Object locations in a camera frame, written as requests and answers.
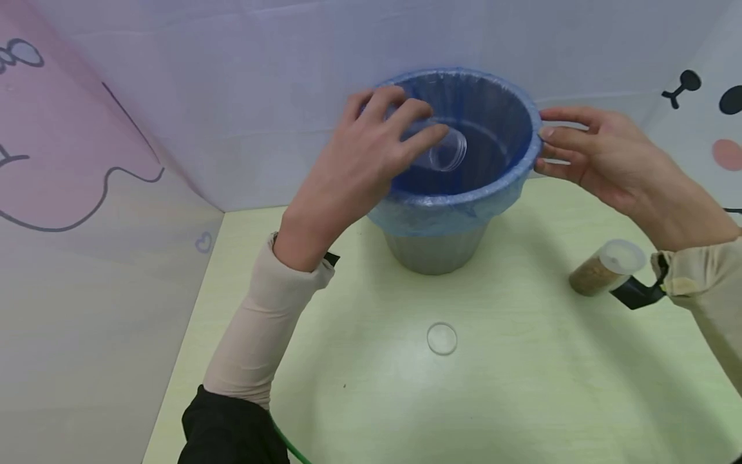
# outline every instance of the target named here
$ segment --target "light green table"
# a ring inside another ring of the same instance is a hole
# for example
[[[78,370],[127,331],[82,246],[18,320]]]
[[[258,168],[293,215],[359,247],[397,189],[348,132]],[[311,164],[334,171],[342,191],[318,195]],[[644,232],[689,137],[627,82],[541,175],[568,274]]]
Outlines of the light green table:
[[[227,214],[145,463],[177,460],[180,416],[282,211]],[[280,366],[277,423],[315,464],[730,463],[742,400],[692,317],[567,285],[610,238],[652,250],[630,221],[551,179],[529,180],[449,275],[406,270],[362,220],[333,247],[335,278]],[[436,321],[459,334],[451,356],[428,349]]]

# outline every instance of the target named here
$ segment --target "brown granules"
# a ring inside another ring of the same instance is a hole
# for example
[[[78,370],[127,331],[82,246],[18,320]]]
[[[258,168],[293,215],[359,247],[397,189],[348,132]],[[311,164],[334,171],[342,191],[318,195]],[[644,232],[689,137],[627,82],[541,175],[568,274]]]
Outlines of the brown granules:
[[[580,295],[595,296],[622,277],[603,266],[595,253],[569,275],[569,284]]]

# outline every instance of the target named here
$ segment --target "trash can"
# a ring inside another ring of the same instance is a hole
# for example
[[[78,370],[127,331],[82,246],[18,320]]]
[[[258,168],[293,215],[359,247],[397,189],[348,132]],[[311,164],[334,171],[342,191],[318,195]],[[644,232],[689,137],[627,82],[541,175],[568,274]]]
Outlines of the trash can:
[[[542,147],[536,105],[508,81],[464,68],[416,71],[381,85],[430,103],[435,120],[466,136],[459,167],[410,167],[368,214],[405,267],[452,272],[472,257],[490,219],[520,197]]]

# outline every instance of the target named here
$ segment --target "arm sleeve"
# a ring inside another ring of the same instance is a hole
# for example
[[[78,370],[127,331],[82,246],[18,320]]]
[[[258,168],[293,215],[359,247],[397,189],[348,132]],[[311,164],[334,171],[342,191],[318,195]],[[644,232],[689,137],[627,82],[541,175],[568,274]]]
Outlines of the arm sleeve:
[[[284,266],[275,234],[260,250],[245,300],[183,414],[186,444],[179,464],[288,464],[286,445],[268,413],[271,383],[299,315],[329,283],[337,256],[314,272]]]
[[[260,251],[245,300],[229,323],[206,369],[203,387],[268,409],[278,364],[299,315],[335,273],[327,258],[314,272],[283,265],[273,255],[275,234]]]
[[[742,395],[742,238],[721,245],[659,252],[669,265],[664,289],[690,310],[724,372]]]

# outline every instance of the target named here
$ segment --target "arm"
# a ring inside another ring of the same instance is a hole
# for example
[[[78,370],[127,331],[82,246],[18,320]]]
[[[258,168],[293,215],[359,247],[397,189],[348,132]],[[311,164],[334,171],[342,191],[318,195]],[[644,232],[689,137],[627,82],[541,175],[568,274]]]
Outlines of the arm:
[[[669,265],[667,295],[691,311],[724,372],[742,395],[742,238],[661,254]],[[656,255],[652,264],[659,272]]]
[[[693,313],[742,394],[742,239],[719,204],[626,116],[595,108],[549,108],[536,171],[569,180],[631,218],[664,255],[670,299]],[[569,164],[549,163],[549,159]]]
[[[386,120],[391,105],[399,108]],[[183,414],[181,464],[288,462],[267,412],[275,372],[304,307],[334,274],[324,258],[329,247],[388,193],[393,177],[447,133],[447,126],[433,125],[400,142],[412,122],[432,115],[400,87],[350,97],[278,234],[261,249],[247,296]]]

